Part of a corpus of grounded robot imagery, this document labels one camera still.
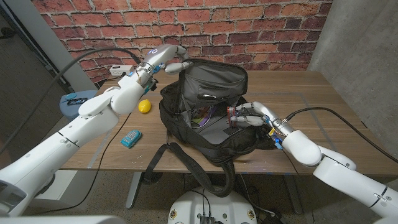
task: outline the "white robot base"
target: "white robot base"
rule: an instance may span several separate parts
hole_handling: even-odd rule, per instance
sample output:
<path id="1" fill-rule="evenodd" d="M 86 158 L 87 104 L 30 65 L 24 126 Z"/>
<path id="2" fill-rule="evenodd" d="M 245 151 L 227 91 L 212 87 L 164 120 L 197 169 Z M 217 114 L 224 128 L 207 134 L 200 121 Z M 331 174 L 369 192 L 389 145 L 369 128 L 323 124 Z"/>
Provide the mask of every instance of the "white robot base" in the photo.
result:
<path id="1" fill-rule="evenodd" d="M 188 223 L 222 223 L 222 224 L 256 224 L 257 217 L 251 204 L 240 194 L 232 191 L 227 197 L 219 198 L 203 187 L 198 187 L 189 191 L 178 198 L 172 205 L 168 217 L 168 224 L 188 224 Z M 203 216 L 203 203 L 205 204 L 205 217 Z"/>

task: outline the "floor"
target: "floor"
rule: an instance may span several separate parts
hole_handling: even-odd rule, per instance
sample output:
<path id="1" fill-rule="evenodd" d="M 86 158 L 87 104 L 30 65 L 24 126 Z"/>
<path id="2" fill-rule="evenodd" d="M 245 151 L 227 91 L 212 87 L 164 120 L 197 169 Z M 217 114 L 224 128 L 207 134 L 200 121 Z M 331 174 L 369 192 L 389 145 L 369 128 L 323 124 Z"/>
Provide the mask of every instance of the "floor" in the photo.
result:
<path id="1" fill-rule="evenodd" d="M 61 119 L 54 129 L 61 128 L 67 122 L 66 119 Z M 116 215 L 123 218 L 126 223 L 167 223 L 169 209 L 174 201 L 187 190 L 199 186 L 190 174 L 185 174 L 185 190 L 184 174 L 163 174 L 158 183 L 141 186 L 134 207 L 128 210 L 124 204 L 132 175 L 132 172 L 104 172 L 84 211 L 74 208 L 46 215 Z M 313 176 L 295 177 L 305 211 L 304 214 L 297 215 L 293 212 L 282 175 L 243 176 L 248 186 L 255 186 L 258 189 L 260 206 L 265 209 L 277 209 L 287 223 L 373 223 L 380 219 L 364 205 Z M 396 177 L 373 178 L 398 190 Z M 211 179 L 214 184 L 223 185 L 223 175 L 211 174 Z M 241 193 L 238 185 L 236 191 Z M 251 197 L 257 202 L 256 195 Z M 47 208 L 28 208 L 25 215 L 44 210 Z"/>

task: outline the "black backpack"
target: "black backpack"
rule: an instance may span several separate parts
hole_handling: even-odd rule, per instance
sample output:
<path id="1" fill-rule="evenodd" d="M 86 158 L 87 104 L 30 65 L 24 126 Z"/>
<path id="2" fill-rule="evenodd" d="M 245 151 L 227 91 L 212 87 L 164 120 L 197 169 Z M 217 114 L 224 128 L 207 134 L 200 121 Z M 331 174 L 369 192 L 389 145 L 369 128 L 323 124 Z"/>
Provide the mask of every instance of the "black backpack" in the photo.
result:
<path id="1" fill-rule="evenodd" d="M 223 168 L 226 185 L 222 189 L 214 188 L 202 167 L 175 142 L 160 147 L 146 170 L 144 180 L 152 182 L 156 163 L 163 152 L 170 149 L 207 191 L 226 197 L 234 186 L 233 159 L 255 148 L 275 148 L 274 142 L 266 135 L 271 129 L 265 125 L 254 127 L 244 123 L 235 128 L 229 126 L 227 107 L 247 103 L 242 97 L 248 88 L 245 69 L 203 59 L 186 61 L 193 62 L 193 65 L 180 72 L 177 82 L 160 91 L 163 97 L 159 103 L 160 118 L 169 133 L 181 142 L 191 144 L 210 162 Z"/>

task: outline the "table leg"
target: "table leg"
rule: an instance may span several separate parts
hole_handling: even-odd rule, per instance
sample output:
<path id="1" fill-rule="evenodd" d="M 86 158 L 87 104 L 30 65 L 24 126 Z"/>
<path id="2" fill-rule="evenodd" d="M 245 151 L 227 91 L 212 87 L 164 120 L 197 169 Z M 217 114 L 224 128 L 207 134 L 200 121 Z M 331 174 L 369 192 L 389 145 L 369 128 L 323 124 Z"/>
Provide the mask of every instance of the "table leg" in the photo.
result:
<path id="1" fill-rule="evenodd" d="M 131 180 L 129 195 L 127 196 L 126 208 L 132 208 L 137 197 L 139 186 L 141 185 L 142 172 L 134 172 Z"/>
<path id="2" fill-rule="evenodd" d="M 296 214 L 303 213 L 303 207 L 300 201 L 299 192 L 297 190 L 297 186 L 294 180 L 293 175 L 284 175 L 285 185 L 287 187 L 287 191 L 289 192 L 290 201 L 292 202 L 293 210 Z"/>

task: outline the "red brick wall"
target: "red brick wall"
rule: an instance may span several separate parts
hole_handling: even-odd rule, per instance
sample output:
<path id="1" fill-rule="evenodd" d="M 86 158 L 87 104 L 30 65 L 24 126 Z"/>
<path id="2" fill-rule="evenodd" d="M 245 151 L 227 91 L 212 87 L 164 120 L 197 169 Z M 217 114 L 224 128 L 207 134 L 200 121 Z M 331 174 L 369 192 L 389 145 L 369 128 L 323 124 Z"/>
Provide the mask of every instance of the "red brick wall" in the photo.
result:
<path id="1" fill-rule="evenodd" d="M 331 1 L 322 0 L 33 0 L 72 56 L 98 47 L 138 57 L 180 44 L 191 57 L 247 70 L 305 70 Z M 105 52 L 80 62 L 93 82 L 128 54 Z"/>

